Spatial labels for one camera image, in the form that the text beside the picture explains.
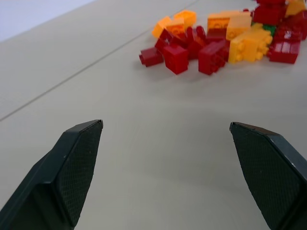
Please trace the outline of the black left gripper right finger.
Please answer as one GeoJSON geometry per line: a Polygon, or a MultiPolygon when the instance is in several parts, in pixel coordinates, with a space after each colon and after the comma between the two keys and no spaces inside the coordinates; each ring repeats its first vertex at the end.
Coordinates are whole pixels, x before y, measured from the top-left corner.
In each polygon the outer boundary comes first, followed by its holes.
{"type": "Polygon", "coordinates": [[[280,134],[232,122],[248,188],[270,230],[307,230],[307,160],[280,134]]]}

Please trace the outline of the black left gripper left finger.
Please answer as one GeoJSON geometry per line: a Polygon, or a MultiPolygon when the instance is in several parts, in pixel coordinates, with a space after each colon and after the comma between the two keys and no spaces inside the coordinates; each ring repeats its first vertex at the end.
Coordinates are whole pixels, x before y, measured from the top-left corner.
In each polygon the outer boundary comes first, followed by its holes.
{"type": "Polygon", "coordinates": [[[102,129],[102,120],[93,120],[63,132],[0,210],[0,230],[74,230],[93,179],[102,129]]]}

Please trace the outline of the yellow plastic building brick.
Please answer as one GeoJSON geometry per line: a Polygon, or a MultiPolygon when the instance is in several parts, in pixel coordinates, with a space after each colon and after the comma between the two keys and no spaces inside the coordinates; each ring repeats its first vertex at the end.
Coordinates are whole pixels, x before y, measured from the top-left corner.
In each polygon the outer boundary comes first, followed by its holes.
{"type": "Polygon", "coordinates": [[[271,32],[264,30],[262,24],[255,23],[231,40],[228,62],[255,62],[261,60],[268,53],[271,42],[271,32]]]}

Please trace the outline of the light orange flat block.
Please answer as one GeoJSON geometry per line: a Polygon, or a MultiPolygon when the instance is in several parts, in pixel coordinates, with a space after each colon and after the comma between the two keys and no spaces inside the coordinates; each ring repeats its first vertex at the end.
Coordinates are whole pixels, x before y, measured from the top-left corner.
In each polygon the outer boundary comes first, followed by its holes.
{"type": "Polygon", "coordinates": [[[249,11],[223,11],[221,14],[229,18],[226,27],[226,39],[228,41],[231,41],[251,27],[252,17],[249,11]]]}

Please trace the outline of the small red plastic building brick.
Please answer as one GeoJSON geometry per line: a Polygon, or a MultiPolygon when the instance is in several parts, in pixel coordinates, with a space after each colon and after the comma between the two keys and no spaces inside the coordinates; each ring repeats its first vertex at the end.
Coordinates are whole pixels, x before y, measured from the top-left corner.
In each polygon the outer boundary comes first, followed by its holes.
{"type": "Polygon", "coordinates": [[[154,66],[164,61],[162,53],[156,47],[141,50],[139,59],[145,67],[154,66]]]}

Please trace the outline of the green block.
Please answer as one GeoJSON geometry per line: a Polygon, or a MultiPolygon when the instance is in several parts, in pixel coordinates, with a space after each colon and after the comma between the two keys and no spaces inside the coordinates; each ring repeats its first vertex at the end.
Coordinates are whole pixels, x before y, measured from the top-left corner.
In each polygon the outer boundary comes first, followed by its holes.
{"type": "Polygon", "coordinates": [[[269,31],[271,36],[274,36],[277,27],[274,25],[263,24],[262,28],[266,31],[269,31]]]}

